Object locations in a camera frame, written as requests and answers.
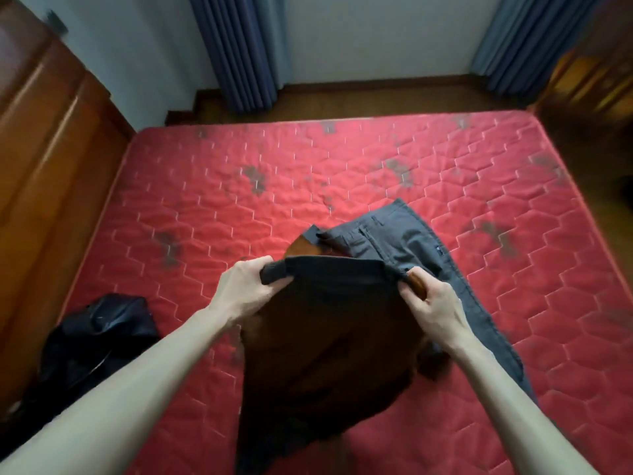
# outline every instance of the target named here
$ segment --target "mattress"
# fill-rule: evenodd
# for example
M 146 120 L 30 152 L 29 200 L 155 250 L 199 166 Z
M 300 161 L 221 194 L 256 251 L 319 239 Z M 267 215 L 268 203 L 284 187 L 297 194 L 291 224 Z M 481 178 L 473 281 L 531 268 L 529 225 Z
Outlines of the mattress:
M 543 411 L 602 473 L 633 463 L 630 293 L 538 120 L 526 112 L 152 128 L 137 135 L 68 310 L 147 298 L 163 335 L 206 306 L 238 260 L 280 258 L 404 199 L 450 249 L 513 343 Z M 237 329 L 200 360 L 130 468 L 232 473 Z M 279 460 L 274 474 L 507 474 L 464 375 L 422 377 L 383 413 Z

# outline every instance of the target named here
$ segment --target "blue curtain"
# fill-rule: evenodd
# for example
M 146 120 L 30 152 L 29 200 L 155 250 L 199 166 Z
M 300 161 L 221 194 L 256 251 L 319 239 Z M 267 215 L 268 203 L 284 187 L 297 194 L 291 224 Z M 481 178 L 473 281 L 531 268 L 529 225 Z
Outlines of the blue curtain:
M 535 99 L 600 0 L 502 0 L 473 60 L 498 95 Z
M 269 110 L 290 78 L 284 0 L 189 0 L 230 110 Z

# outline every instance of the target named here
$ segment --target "wooden furniture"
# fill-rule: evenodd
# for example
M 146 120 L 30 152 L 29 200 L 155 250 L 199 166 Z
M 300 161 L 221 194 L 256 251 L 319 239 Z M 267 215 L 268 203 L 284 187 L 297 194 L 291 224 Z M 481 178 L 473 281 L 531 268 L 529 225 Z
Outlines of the wooden furniture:
M 16 0 L 0 0 L 0 412 L 20 399 L 134 131 Z
M 560 59 L 534 111 L 547 107 L 591 127 L 627 125 L 633 119 L 632 17 L 633 0 L 610 0 Z

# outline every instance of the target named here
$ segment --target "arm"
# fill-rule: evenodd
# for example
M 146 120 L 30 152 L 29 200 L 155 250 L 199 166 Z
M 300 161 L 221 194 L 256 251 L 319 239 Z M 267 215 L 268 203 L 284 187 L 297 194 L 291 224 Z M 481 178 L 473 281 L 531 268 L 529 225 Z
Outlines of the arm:
M 142 447 L 191 367 L 227 327 L 259 310 L 291 279 L 269 286 L 272 257 L 238 262 L 216 295 L 180 328 L 89 391 L 2 464 L 3 475 L 119 474 Z
M 400 295 L 422 330 L 453 357 L 486 409 L 514 469 L 520 475 L 597 475 L 539 407 L 475 337 L 453 288 L 415 267 L 427 288 L 421 300 L 401 283 Z

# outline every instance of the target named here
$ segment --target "forearm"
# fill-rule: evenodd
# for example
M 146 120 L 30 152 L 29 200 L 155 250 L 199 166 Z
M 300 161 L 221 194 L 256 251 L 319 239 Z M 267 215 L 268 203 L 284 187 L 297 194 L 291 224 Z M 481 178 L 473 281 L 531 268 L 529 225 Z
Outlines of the forearm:
M 0 465 L 2 473 L 122 473 L 228 316 L 195 313 L 46 425 Z
M 597 474 L 474 335 L 460 341 L 453 356 L 518 474 Z

